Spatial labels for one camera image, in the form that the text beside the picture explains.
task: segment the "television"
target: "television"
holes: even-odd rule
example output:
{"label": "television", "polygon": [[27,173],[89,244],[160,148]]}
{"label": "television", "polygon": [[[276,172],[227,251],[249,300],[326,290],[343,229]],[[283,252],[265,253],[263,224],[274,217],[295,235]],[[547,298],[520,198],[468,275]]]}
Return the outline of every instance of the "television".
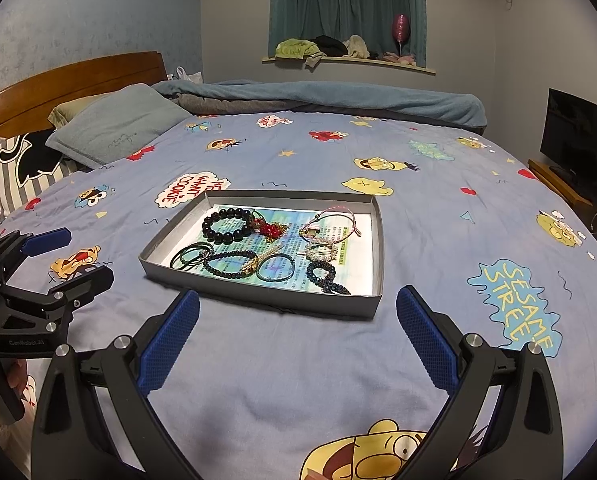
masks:
{"label": "television", "polygon": [[579,195],[597,205],[597,105],[549,90],[541,153]]}

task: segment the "black and white striped pillow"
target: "black and white striped pillow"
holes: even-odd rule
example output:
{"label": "black and white striped pillow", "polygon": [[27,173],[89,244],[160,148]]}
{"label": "black and white striped pillow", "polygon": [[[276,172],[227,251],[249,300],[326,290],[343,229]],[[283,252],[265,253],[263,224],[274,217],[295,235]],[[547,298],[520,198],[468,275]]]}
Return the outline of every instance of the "black and white striped pillow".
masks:
{"label": "black and white striped pillow", "polygon": [[1,220],[56,181],[78,171],[73,160],[45,145],[53,132],[50,128],[11,139],[0,137]]}

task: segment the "pink balloon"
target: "pink balloon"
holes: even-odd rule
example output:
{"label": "pink balloon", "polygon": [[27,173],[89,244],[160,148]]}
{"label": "pink balloon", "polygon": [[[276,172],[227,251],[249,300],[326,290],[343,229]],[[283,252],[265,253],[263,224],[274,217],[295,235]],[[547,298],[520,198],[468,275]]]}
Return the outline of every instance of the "pink balloon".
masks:
{"label": "pink balloon", "polygon": [[410,37],[410,20],[405,14],[397,14],[392,23],[392,37],[397,43],[405,43]]}

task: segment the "blue cartoon bed sheet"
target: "blue cartoon bed sheet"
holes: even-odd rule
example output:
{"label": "blue cartoon bed sheet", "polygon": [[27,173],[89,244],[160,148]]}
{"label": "blue cartoon bed sheet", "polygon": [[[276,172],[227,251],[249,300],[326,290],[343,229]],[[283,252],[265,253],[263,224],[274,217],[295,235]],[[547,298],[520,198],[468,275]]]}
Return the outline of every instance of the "blue cartoon bed sheet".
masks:
{"label": "blue cartoon bed sheet", "polygon": [[[0,224],[0,235],[72,231],[69,247],[15,274],[12,282],[31,290],[92,266],[114,269],[111,290],[74,317],[77,349],[134,333],[175,298],[145,278],[137,256],[194,194],[173,201],[164,193],[181,178],[194,193],[374,194],[384,223],[384,293],[371,322],[202,298],[191,338],[149,399],[208,480],[303,479],[306,468],[326,478],[392,477],[447,398],[397,321],[406,284],[463,332],[494,346],[543,346],[559,394],[565,473],[596,439],[597,242],[519,161],[457,128],[339,114],[194,117],[127,159],[64,178]],[[30,362],[39,390],[45,366]],[[137,465],[101,395],[121,455]],[[459,463],[474,455],[486,424]]]}

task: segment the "black beaded bracelet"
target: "black beaded bracelet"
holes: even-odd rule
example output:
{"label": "black beaded bracelet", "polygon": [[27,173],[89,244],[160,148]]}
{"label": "black beaded bracelet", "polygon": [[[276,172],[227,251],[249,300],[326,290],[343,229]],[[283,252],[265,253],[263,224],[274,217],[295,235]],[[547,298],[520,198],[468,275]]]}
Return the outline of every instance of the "black beaded bracelet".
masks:
{"label": "black beaded bracelet", "polygon": [[256,254],[254,251],[227,251],[226,253],[212,254],[209,258],[205,259],[205,261],[203,262],[203,267],[205,267],[205,269],[207,269],[215,276],[225,278],[227,280],[239,280],[242,278],[247,278],[248,276],[251,276],[255,272],[256,267],[258,267],[252,266],[250,267],[250,269],[241,270],[240,272],[224,272],[223,270],[218,270],[214,267],[211,267],[209,264],[209,262],[213,262],[214,260],[221,260],[223,258],[229,258],[230,256],[243,256],[245,258],[248,258],[249,260],[253,258],[258,259],[258,254]]}
{"label": "black beaded bracelet", "polygon": [[[287,276],[284,276],[282,278],[268,278],[268,277],[263,276],[261,274],[261,268],[265,264],[265,262],[267,262],[268,260],[271,260],[272,258],[285,258],[286,260],[288,260],[290,262],[290,264],[292,265],[292,272],[290,272]],[[285,253],[268,254],[259,262],[258,266],[256,267],[256,277],[263,282],[280,283],[280,282],[285,282],[285,281],[289,280],[292,276],[294,276],[295,270],[296,270],[296,262],[294,261],[294,258],[292,258],[289,254],[285,254]]]}
{"label": "black beaded bracelet", "polygon": [[[315,269],[325,270],[327,272],[326,277],[319,278],[318,276],[316,276],[314,274]],[[329,292],[330,294],[334,292],[336,292],[337,294],[350,293],[350,291],[347,290],[344,286],[339,285],[339,283],[335,283],[336,269],[335,266],[329,264],[328,262],[310,262],[309,266],[307,266],[307,269],[305,271],[305,275],[307,276],[307,279],[310,282],[314,283],[316,286],[321,287],[321,290],[323,290],[323,292]]]}
{"label": "black beaded bracelet", "polygon": [[[205,251],[204,253],[197,254],[191,260],[184,259],[184,256],[188,256],[193,251]],[[170,261],[170,267],[176,270],[189,270],[197,264],[207,259],[214,252],[214,247],[207,242],[196,242],[182,248]]]}
{"label": "black beaded bracelet", "polygon": [[[252,228],[250,227],[251,213],[247,209],[221,209],[218,212],[212,213],[210,216],[206,216],[203,219],[201,229],[203,231],[203,237],[207,238],[208,242],[214,242],[215,244],[230,245],[232,242],[240,242],[243,238],[247,238],[252,234]],[[243,226],[240,229],[236,229],[233,232],[217,233],[212,230],[212,224],[219,220],[226,218],[241,218],[243,219]]]}

